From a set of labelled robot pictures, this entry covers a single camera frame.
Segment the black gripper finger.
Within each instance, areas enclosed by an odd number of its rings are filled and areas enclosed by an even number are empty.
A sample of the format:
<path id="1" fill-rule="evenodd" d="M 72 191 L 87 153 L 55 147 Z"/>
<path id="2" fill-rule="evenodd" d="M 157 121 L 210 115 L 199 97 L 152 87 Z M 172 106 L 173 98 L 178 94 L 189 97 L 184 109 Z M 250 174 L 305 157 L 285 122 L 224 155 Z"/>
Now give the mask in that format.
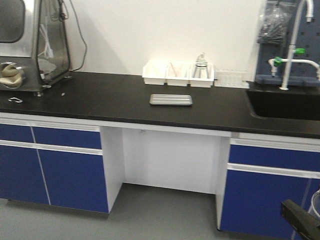
<path id="1" fill-rule="evenodd" d="M 280 214 L 302 240 L 320 239 L 320 220 L 292 200 L 287 199 L 281 202 Z"/>

